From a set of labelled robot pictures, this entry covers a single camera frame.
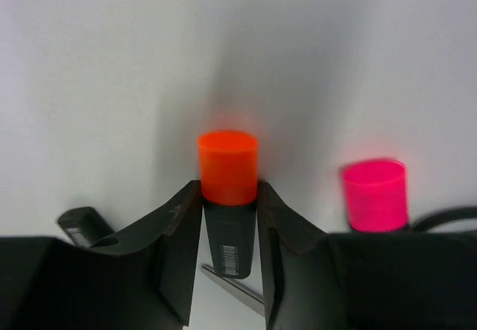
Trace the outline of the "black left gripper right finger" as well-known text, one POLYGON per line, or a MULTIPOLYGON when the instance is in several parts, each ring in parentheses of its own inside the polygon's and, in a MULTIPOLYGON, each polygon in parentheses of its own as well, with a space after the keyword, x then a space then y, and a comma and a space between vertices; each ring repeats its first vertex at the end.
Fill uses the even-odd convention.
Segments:
POLYGON ((476 237, 326 233, 269 183, 257 215, 268 329, 474 329, 476 237))

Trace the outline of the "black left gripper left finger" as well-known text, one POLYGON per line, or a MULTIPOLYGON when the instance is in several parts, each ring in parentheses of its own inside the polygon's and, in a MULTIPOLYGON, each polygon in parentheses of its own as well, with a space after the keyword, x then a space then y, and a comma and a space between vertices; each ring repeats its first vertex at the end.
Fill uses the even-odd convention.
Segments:
POLYGON ((94 247, 1 239, 3 329, 181 329, 189 324, 202 197, 197 180, 94 247))

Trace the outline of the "black orange highlighter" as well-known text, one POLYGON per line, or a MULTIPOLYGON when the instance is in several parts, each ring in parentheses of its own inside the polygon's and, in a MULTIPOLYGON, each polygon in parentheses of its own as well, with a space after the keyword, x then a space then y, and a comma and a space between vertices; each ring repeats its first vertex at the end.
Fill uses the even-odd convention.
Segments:
POLYGON ((246 279, 251 272, 258 194, 256 137, 217 130, 198 138, 203 210, 214 271, 246 279))

